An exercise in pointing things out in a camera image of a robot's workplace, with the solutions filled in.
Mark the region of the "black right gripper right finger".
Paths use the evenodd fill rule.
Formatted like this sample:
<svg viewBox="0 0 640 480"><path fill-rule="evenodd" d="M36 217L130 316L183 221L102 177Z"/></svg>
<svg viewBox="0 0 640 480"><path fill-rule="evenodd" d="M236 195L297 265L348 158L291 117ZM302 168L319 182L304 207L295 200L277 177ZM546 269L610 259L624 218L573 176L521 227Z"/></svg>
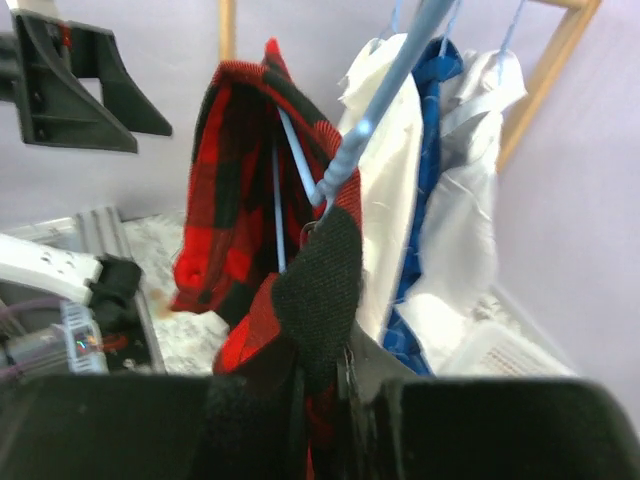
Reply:
<svg viewBox="0 0 640 480"><path fill-rule="evenodd" d="M618 402L577 378L415 375L362 330L344 349L352 479L636 479Z"/></svg>

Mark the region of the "red black plaid shirt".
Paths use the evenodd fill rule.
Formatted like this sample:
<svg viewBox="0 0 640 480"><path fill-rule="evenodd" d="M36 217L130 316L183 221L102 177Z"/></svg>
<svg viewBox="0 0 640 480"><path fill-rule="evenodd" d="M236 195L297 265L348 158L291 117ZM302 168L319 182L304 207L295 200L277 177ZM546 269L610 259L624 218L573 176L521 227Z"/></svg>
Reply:
<svg viewBox="0 0 640 480"><path fill-rule="evenodd" d="M319 180L341 135L297 88L278 42L258 63L220 63L194 134L173 301L229 328L200 467L220 479L343 473L337 362L362 289L360 177L332 206L311 204L292 137Z"/></svg>

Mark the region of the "light blue wire hanger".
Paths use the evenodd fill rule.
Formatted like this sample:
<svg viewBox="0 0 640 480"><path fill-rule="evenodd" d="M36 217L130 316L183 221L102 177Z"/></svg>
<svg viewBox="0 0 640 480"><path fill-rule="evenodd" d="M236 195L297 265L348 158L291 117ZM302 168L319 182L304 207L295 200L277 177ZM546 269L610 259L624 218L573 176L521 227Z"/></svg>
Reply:
<svg viewBox="0 0 640 480"><path fill-rule="evenodd" d="M430 43L426 40L426 35L435 31L438 22L452 10L453 3L454 1L425 1L421 4L417 19L381 85L375 90L362 118L343 137L342 145L319 182L315 182L311 176L310 166L302 152L290 116L283 109L278 110L304 191L313 205L325 202L326 207L330 208L335 203L343 184L355 170L356 161L361 158L401 89L401 84L406 79L414 81L412 70Z"/></svg>

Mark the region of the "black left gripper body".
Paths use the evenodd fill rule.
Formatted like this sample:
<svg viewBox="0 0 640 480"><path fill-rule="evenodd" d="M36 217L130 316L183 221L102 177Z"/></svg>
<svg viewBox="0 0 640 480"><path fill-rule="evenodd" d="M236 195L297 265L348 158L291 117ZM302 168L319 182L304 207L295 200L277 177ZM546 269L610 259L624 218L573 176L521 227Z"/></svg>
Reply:
<svg viewBox="0 0 640 480"><path fill-rule="evenodd" d="M1 100L19 103L19 82L22 78L18 41L13 33L1 33L0 45L0 84Z"/></svg>

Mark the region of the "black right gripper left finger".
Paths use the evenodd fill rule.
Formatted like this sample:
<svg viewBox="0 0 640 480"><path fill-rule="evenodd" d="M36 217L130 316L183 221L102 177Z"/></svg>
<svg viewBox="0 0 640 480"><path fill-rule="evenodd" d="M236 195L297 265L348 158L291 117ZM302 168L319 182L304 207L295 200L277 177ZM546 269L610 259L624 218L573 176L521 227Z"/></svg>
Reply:
<svg viewBox="0 0 640 480"><path fill-rule="evenodd" d="M299 387L234 376L50 376L1 413L4 479L303 479Z"/></svg>

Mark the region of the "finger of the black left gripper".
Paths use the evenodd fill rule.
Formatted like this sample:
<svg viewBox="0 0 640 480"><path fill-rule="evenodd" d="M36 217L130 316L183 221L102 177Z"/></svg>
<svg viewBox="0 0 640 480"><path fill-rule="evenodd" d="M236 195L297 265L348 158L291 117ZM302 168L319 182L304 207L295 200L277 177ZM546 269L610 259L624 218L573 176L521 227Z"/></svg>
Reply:
<svg viewBox="0 0 640 480"><path fill-rule="evenodd" d="M97 36L97 66L102 103L129 131L158 136L173 134L169 121L127 72L113 34Z"/></svg>
<svg viewBox="0 0 640 480"><path fill-rule="evenodd" d="M17 77L12 81L26 144L135 153L137 140L72 71L71 28L31 13L12 14Z"/></svg>

